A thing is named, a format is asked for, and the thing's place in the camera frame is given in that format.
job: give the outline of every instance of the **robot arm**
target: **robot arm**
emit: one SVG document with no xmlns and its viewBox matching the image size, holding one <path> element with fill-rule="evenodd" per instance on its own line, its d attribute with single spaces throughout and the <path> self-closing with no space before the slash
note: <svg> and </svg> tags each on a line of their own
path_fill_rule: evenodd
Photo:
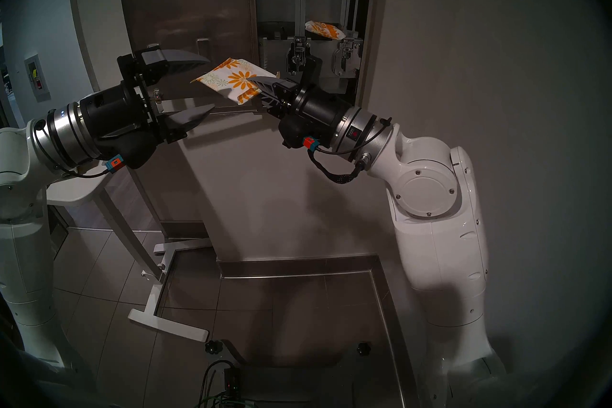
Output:
<svg viewBox="0 0 612 408">
<path fill-rule="evenodd" d="M 0 290 L 18 324 L 26 352 L 64 371 L 75 383 L 95 390 L 80 356 L 55 316 L 53 260 L 49 247 L 47 185 L 94 159 L 140 167 L 158 144 L 187 136 L 213 108 L 203 106 L 172 116 L 154 113 L 146 86 L 163 75 L 207 59 L 183 51 L 145 49 L 118 58 L 124 80 L 79 103 L 51 110 L 20 130 L 0 130 Z M 136 93 L 135 87 L 141 89 Z"/>
<path fill-rule="evenodd" d="M 327 177 L 350 182 L 361 170 L 386 182 L 404 271 L 427 321 L 427 355 L 418 379 L 426 406 L 445 406 L 453 370 L 462 369 L 455 397 L 504 368 L 486 337 L 483 310 L 488 252 L 474 172 L 467 153 L 432 137 L 406 138 L 378 119 L 317 86 L 320 60 L 307 59 L 300 84 L 252 80 L 280 119 L 283 144 L 308 148 Z M 322 150 L 319 146 L 329 148 Z M 355 164 L 337 176 L 314 158 L 336 154 Z"/>
</svg>

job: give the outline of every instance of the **white metal stand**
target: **white metal stand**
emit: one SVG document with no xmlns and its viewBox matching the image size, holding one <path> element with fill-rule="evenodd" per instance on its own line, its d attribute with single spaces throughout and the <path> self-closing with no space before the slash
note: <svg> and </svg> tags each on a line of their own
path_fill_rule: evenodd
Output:
<svg viewBox="0 0 612 408">
<path fill-rule="evenodd" d="M 166 277 L 172 265 L 172 260 L 175 257 L 177 251 L 181 250 L 193 250 L 195 248 L 207 248 L 211 245 L 211 239 L 196 239 L 196 240 L 185 240 L 183 242 L 172 242 L 172 243 L 158 243 L 153 251 L 156 255 L 164 255 L 162 263 L 159 265 L 162 276 L 158 279 L 157 283 L 153 284 L 149 299 L 144 311 L 132 309 L 130 314 L 127 316 L 132 321 L 138 322 L 139 324 L 147 325 L 155 328 L 162 332 L 174 334 L 194 341 L 206 342 L 208 339 L 209 331 L 206 329 L 200 329 L 199 327 L 192 327 L 190 325 L 180 324 L 175 321 L 169 321 L 162 317 L 155 315 L 157 307 L 159 306 L 160 296 L 164 289 Z M 147 274 L 143 270 L 142 274 L 147 278 L 151 279 L 151 275 Z"/>
<path fill-rule="evenodd" d="M 100 162 L 97 167 L 90 171 L 90 174 L 97 174 L 104 169 L 106 169 L 106 166 Z M 157 311 L 164 283 L 166 282 L 175 253 L 180 250 L 210 247 L 212 246 L 211 240 L 196 239 L 174 243 L 158 243 L 155 246 L 154 253 L 156 255 L 164 255 L 164 258 L 161 264 L 156 265 L 151 255 L 147 253 L 142 243 L 134 235 L 134 232 L 131 231 L 126 219 L 121 215 L 121 212 L 104 189 L 111 176 L 111 174 L 105 174 L 93 179 L 68 178 L 54 182 L 47 189 L 47 202 L 53 206 L 65 207 L 80 206 L 87 201 L 93 200 L 110 228 L 119 238 L 119 241 L 123 243 L 130 255 L 143 268 L 142 274 L 149 281 L 154 282 L 144 312 L 133 309 L 128 315 L 129 319 L 162 332 L 206 342 L 209 334 L 209 331 L 206 329 L 169 321 L 156 316 L 155 312 Z"/>
</svg>

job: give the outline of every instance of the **doorway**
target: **doorway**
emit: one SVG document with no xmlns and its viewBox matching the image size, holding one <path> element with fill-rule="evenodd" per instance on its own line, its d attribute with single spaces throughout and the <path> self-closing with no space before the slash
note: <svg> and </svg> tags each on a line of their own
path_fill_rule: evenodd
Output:
<svg viewBox="0 0 612 408">
<path fill-rule="evenodd" d="M 2 41 L 2 23 L 0 22 L 0 75 L 2 76 L 2 90 L 0 90 L 0 120 L 2 127 L 24 128 L 22 113 L 15 99 L 15 91 L 11 85 L 9 70 L 4 58 L 4 43 Z"/>
</svg>

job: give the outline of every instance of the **black knob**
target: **black knob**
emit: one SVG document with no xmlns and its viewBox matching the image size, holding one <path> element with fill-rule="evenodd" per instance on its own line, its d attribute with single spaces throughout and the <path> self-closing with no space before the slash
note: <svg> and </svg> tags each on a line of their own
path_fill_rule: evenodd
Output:
<svg viewBox="0 0 612 408">
<path fill-rule="evenodd" d="M 372 349 L 367 342 L 360 342 L 357 346 L 357 353 L 362 357 L 369 355 L 371 350 Z"/>
<path fill-rule="evenodd" d="M 217 355 L 223 350 L 223 343 L 221 341 L 208 341 L 204 344 L 204 350 L 211 355 Z"/>
</svg>

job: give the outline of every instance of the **floral wrapper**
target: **floral wrapper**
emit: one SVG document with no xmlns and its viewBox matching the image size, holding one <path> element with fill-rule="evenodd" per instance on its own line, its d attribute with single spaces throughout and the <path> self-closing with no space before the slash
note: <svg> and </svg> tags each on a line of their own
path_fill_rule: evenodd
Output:
<svg viewBox="0 0 612 408">
<path fill-rule="evenodd" d="M 257 76 L 276 77 L 276 75 L 251 64 L 247 60 L 229 58 L 209 73 L 191 82 L 202 82 L 238 105 L 244 105 L 260 92 L 255 85 L 248 81 L 249 77 Z"/>
<path fill-rule="evenodd" d="M 313 32 L 319 36 L 323 36 L 330 39 L 344 39 L 344 34 L 340 29 L 331 24 L 319 21 L 309 21 L 305 24 L 306 31 Z"/>
</svg>

